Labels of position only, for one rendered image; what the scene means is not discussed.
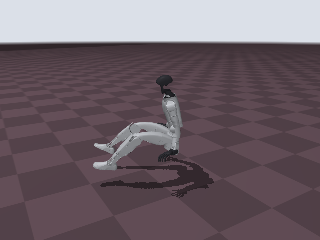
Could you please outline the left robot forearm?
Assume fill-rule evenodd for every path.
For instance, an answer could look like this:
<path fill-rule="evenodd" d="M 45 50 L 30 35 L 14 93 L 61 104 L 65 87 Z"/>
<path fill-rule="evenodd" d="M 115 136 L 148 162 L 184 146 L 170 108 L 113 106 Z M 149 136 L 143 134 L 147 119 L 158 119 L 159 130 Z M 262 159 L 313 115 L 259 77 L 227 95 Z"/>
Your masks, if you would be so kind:
<path fill-rule="evenodd" d="M 181 138 L 181 128 L 179 126 L 176 126 L 175 127 L 175 134 L 172 135 L 172 145 L 171 145 L 171 148 L 173 150 L 178 150 L 178 153 L 179 153 L 179 141 L 180 141 L 180 138 Z M 178 154 L 176 154 L 175 156 L 177 156 Z"/>

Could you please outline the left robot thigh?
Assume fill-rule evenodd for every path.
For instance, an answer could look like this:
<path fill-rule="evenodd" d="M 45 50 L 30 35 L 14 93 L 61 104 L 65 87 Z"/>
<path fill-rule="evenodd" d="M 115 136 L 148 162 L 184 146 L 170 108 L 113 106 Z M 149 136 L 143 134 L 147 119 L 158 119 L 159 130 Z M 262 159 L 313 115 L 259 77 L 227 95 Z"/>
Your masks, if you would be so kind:
<path fill-rule="evenodd" d="M 141 142 L 146 141 L 154 145 L 163 146 L 168 151 L 172 149 L 172 136 L 169 136 L 167 134 L 161 133 L 161 132 L 141 132 L 141 133 L 135 133 L 133 134 L 130 141 L 134 138 L 141 139 Z"/>

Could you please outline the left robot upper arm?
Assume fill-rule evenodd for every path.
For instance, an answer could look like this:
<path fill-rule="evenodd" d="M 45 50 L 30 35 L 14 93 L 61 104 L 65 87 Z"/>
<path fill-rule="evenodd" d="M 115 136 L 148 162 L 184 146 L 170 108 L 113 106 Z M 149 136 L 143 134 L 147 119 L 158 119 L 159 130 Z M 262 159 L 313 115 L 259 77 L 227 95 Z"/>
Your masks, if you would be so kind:
<path fill-rule="evenodd" d="M 170 131 L 173 134 L 175 134 L 176 133 L 176 131 L 175 131 L 176 126 L 180 127 L 180 124 L 179 124 L 179 117 L 177 114 L 177 107 L 176 107 L 176 104 L 174 103 L 173 100 L 167 102 L 166 109 L 167 109 L 167 112 L 169 113 L 170 120 L 173 124 L 173 126 L 171 126 L 171 128 L 170 128 Z"/>

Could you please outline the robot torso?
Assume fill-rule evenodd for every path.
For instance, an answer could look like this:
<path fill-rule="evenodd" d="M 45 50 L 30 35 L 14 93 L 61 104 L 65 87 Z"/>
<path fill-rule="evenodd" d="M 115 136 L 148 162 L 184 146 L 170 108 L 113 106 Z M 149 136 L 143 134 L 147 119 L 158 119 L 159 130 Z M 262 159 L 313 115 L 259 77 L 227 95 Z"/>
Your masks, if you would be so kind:
<path fill-rule="evenodd" d="M 174 93 L 175 94 L 175 93 Z M 165 95 L 166 96 L 166 95 Z M 182 121 L 182 115 L 181 115 L 181 110 L 180 110 L 180 104 L 179 104 L 179 101 L 178 101 L 178 98 L 177 98 L 177 95 L 175 94 L 175 97 L 170 97 L 169 95 L 167 95 L 166 97 L 168 98 L 165 98 L 165 96 L 163 97 L 163 100 L 162 100 L 162 108 L 163 108 L 163 112 L 165 114 L 165 117 L 167 119 L 167 122 L 168 122 L 168 125 L 169 127 L 171 128 L 171 126 L 173 126 L 173 123 L 171 122 L 171 119 L 170 119 L 170 116 L 169 116 L 169 113 L 167 111 L 167 102 L 169 101 L 173 101 L 175 104 L 176 104 L 176 108 L 177 108 L 177 115 L 178 115 L 178 119 L 179 119 L 179 126 L 180 128 L 183 127 L 183 121 Z M 167 132 L 167 135 L 171 136 L 174 135 L 175 133 L 172 133 L 171 130 Z"/>

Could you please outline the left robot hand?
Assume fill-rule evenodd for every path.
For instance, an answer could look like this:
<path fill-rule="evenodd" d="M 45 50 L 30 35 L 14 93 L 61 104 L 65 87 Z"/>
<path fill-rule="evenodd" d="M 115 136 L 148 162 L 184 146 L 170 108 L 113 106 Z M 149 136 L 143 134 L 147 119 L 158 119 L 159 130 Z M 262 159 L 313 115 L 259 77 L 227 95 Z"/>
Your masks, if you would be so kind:
<path fill-rule="evenodd" d="M 161 159 L 162 159 L 162 162 L 165 161 L 166 162 L 166 159 L 168 156 L 175 156 L 179 153 L 178 150 L 173 150 L 173 149 L 170 149 L 169 151 L 167 152 L 164 152 L 163 154 L 161 154 L 159 157 L 158 157 L 158 162 L 161 163 Z M 165 158 L 165 159 L 164 159 Z"/>

